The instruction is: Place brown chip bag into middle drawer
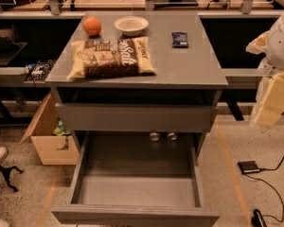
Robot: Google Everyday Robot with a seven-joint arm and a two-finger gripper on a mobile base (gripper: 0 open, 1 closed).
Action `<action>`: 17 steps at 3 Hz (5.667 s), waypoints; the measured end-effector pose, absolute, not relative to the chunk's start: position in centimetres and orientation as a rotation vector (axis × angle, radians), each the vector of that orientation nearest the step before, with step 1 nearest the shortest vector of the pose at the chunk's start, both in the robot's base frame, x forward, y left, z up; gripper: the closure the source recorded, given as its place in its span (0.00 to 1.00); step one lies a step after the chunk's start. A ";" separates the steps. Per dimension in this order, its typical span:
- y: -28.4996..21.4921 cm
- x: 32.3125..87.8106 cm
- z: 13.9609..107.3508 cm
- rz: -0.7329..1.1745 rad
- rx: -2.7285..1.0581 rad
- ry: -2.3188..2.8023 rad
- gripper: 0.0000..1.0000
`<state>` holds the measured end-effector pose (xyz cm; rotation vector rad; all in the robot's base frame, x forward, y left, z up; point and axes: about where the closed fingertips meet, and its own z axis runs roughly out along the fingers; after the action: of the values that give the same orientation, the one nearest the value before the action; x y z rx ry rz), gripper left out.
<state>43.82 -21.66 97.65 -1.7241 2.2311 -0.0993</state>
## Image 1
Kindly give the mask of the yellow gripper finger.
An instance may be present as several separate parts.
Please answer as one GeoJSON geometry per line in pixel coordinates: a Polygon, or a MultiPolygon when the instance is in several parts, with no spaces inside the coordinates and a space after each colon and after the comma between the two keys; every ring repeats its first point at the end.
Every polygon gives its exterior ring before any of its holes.
{"type": "Polygon", "coordinates": [[[271,128],[284,113],[284,72],[271,78],[263,77],[256,100],[253,123],[258,127],[271,128]]]}
{"type": "Polygon", "coordinates": [[[265,31],[246,46],[246,51],[258,55],[266,52],[269,32],[265,31]]]}

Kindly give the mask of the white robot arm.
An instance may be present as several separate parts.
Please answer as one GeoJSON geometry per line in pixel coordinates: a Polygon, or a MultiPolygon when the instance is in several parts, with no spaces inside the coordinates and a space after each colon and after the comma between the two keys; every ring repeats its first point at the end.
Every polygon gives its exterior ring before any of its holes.
{"type": "Polygon", "coordinates": [[[284,113],[284,13],[246,47],[252,54],[264,53],[257,70],[264,75],[257,90],[252,124],[270,129],[284,113]]]}

